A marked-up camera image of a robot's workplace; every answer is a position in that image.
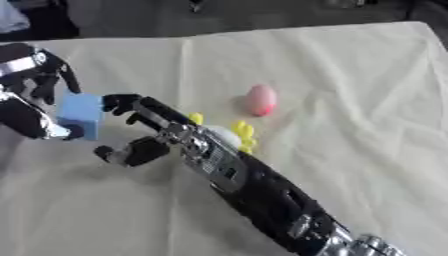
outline white object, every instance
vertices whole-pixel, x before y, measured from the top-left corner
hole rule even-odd
[[[230,129],[218,125],[204,125],[205,128],[218,134],[223,140],[238,149],[241,146],[241,139]]]
[[[23,30],[29,28],[29,26],[28,18],[7,0],[0,0],[0,33]]]
[[[355,234],[378,234],[410,256],[446,254],[448,56],[428,26],[39,46],[68,60],[86,92],[149,95],[213,124],[241,119],[230,99],[268,83],[281,106],[268,118],[245,118],[257,130],[257,157]],[[123,169],[91,153],[148,128],[106,115],[97,143],[15,141],[1,128],[2,256],[291,255],[179,157]]]

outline robotic hand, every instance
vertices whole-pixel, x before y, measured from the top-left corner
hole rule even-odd
[[[131,112],[157,132],[119,151],[102,146],[106,162],[138,166],[181,148],[183,161],[210,181],[212,189],[261,232],[300,256],[404,256],[379,237],[352,234],[315,200],[256,158],[240,152],[212,131],[151,97],[108,95],[104,110]]]
[[[45,111],[20,96],[24,81],[31,79],[36,84],[31,97],[52,105],[60,77],[70,91],[80,92],[70,66],[56,55],[24,43],[0,46],[0,123],[32,139],[82,137],[82,128],[54,123]]]

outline table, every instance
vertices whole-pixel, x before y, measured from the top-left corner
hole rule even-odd
[[[425,24],[39,45],[71,63],[85,92],[151,95],[208,124],[245,119],[256,156],[355,234],[383,236],[409,255],[445,253],[448,55]],[[257,83],[278,92],[271,116],[235,104]],[[25,140],[3,127],[1,254],[290,255],[175,154],[124,169],[91,153],[148,132],[111,116],[98,142]]]

